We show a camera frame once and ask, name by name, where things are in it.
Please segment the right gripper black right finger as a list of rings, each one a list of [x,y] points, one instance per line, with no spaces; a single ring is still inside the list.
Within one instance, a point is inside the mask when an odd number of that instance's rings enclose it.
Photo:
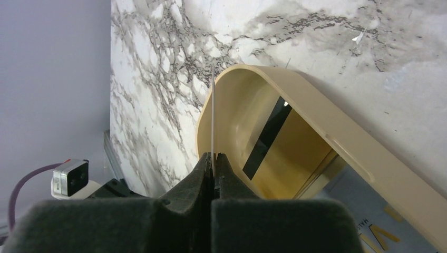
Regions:
[[[352,216],[334,200],[258,198],[217,156],[211,202],[212,252],[362,252]]]

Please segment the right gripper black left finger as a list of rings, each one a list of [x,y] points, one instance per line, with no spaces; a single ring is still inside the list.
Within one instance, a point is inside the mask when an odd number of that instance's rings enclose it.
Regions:
[[[211,153],[159,198],[44,201],[15,226],[4,252],[209,252]]]

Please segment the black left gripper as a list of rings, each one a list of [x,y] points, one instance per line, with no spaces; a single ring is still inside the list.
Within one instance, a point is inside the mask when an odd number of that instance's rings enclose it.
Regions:
[[[96,191],[90,194],[88,199],[100,199],[100,198],[135,198],[143,197],[127,186],[126,182],[121,179],[111,179],[103,186],[99,187]]]

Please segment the thin white card edge-on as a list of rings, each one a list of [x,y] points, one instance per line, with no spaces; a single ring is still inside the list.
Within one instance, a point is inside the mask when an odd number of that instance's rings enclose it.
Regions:
[[[215,65],[212,66],[212,81],[211,81],[211,168],[212,175],[215,177]]]

